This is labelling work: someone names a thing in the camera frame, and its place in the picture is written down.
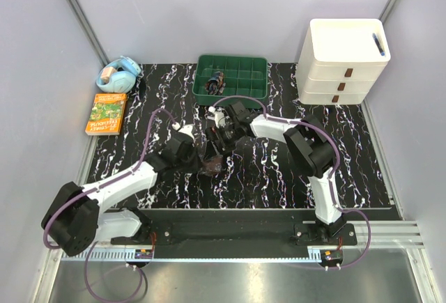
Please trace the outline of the brown tie with blue flowers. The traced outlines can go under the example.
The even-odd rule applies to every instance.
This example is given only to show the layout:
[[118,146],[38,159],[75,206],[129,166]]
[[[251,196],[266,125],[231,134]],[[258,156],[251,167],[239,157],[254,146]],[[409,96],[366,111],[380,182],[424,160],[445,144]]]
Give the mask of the brown tie with blue flowers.
[[201,172],[208,176],[219,174],[223,167],[223,157],[221,155],[214,156],[202,161]]

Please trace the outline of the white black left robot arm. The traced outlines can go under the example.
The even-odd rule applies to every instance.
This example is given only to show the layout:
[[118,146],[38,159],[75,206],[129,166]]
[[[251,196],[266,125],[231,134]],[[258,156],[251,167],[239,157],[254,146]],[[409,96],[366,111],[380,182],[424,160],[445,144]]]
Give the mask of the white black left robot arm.
[[201,161],[191,125],[175,131],[161,149],[127,169],[94,183],[64,184],[41,226],[53,248],[76,256],[94,242],[124,239],[135,244],[149,240],[152,221],[137,208],[110,212],[110,208],[158,184],[170,172],[196,173]]

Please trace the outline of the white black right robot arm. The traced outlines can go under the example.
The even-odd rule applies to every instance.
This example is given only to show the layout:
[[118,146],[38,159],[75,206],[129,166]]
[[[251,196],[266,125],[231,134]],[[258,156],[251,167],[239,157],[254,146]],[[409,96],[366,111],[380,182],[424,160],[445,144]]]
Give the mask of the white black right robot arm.
[[285,143],[298,171],[309,179],[315,201],[316,236],[323,244],[333,244],[346,225],[339,206],[335,171],[340,154],[319,120],[281,118],[262,111],[250,111],[241,101],[223,109],[208,108],[208,118],[215,122],[205,131],[205,157],[227,157],[244,137],[272,139]]

